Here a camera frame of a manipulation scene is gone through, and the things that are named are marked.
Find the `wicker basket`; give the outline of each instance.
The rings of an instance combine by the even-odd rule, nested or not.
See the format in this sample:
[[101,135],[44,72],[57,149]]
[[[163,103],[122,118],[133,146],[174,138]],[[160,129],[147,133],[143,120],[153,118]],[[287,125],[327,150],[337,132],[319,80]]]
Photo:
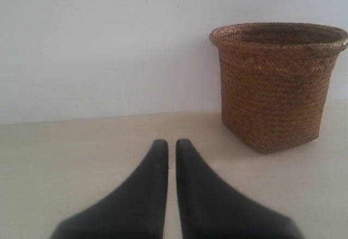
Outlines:
[[348,34],[304,23],[247,23],[215,29],[222,121],[269,153],[319,136],[331,72]]

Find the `beige surface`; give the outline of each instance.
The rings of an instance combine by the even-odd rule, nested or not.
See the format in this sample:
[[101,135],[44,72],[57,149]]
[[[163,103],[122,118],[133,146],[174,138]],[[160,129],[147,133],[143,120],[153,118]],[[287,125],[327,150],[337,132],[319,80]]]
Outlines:
[[307,238],[347,238],[347,134],[347,102],[327,105],[319,139],[271,155],[244,146],[217,113],[2,125],[0,238],[48,238],[59,221],[120,184],[156,138],[170,144],[165,237],[181,238],[174,169],[180,137],[241,192],[292,216]]

